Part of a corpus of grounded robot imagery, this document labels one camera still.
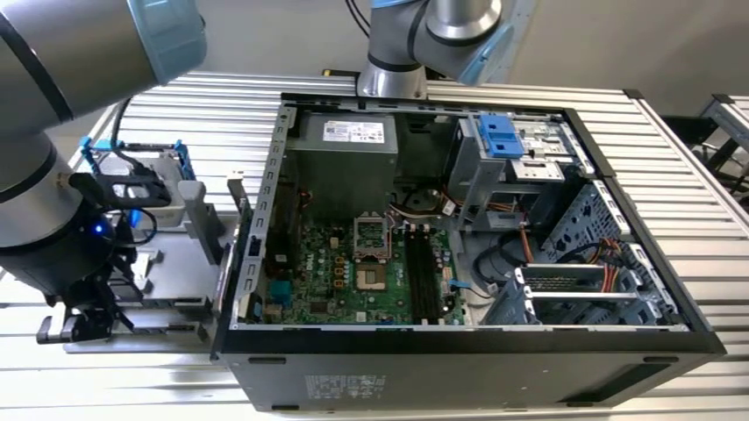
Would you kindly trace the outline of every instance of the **metal worktable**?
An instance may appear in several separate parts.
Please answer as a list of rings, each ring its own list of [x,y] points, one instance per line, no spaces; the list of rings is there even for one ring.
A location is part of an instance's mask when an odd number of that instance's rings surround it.
[[[713,95],[702,117],[712,118],[738,146],[749,151],[749,96]]]
[[[279,93],[284,91],[344,96],[354,95],[355,86],[350,78],[190,74],[136,97],[120,137],[154,143],[182,139],[190,146],[198,178],[208,188],[207,201],[216,203],[219,211],[231,212],[224,176],[243,170],[244,187],[254,197]],[[577,109],[681,280],[718,331],[728,355],[613,410],[367,412],[295,417],[746,419],[748,216],[648,103],[629,98],[621,90],[506,85],[477,89],[449,82],[431,82],[430,98]],[[92,138],[108,135],[112,110],[93,128]],[[77,164],[80,156],[76,154],[72,160]],[[206,415],[239,419],[252,414],[231,373],[211,366],[204,354],[67,355],[57,346],[37,346],[33,334],[48,311],[40,305],[41,297],[28,289],[9,296],[13,282],[4,279],[0,283],[5,291],[0,302],[13,303],[0,310],[0,332],[13,334],[0,337],[0,382],[5,385],[0,408],[32,407],[44,412],[43,407],[69,407],[55,409],[56,417],[95,413],[152,418],[162,410],[171,418]],[[101,405],[116,407],[92,408]]]

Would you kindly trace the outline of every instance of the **motherboard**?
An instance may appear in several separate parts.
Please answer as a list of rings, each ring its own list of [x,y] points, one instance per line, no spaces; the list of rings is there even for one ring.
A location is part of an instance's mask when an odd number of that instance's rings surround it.
[[[307,221],[298,262],[270,283],[266,323],[463,324],[445,231],[397,228],[376,215]]]

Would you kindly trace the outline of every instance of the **green circuit board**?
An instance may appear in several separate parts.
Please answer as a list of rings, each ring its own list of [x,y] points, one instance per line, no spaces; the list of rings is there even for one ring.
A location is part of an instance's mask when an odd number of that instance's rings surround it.
[[[413,325],[403,235],[403,230],[393,230],[393,238],[383,239],[391,244],[390,259],[356,262],[352,221],[307,223],[299,244],[299,267],[291,282],[290,306],[280,314],[276,312],[266,317],[267,322],[284,325]],[[447,233],[431,231],[430,242],[441,294],[443,268],[449,267],[455,273]],[[459,296],[453,297],[455,305],[450,311],[442,312],[441,318],[446,325],[462,325]],[[443,308],[442,296],[438,299]]]

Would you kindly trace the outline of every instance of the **ram slot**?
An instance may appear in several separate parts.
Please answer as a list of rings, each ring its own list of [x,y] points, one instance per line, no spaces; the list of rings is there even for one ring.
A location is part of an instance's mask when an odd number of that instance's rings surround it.
[[[422,230],[407,232],[405,248],[413,322],[419,325],[426,320],[430,325],[435,325],[441,317],[441,307],[430,234]]]

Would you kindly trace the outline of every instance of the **white sticker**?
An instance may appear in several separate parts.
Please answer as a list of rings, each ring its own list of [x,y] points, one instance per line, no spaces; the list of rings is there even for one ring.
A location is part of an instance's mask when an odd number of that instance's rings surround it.
[[[328,121],[323,140],[326,142],[385,143],[385,124]]]
[[[447,216],[451,216],[454,211],[455,211],[455,203],[450,199],[447,199],[447,203],[442,207],[442,213]]]
[[[385,375],[306,375],[310,399],[380,399]]]

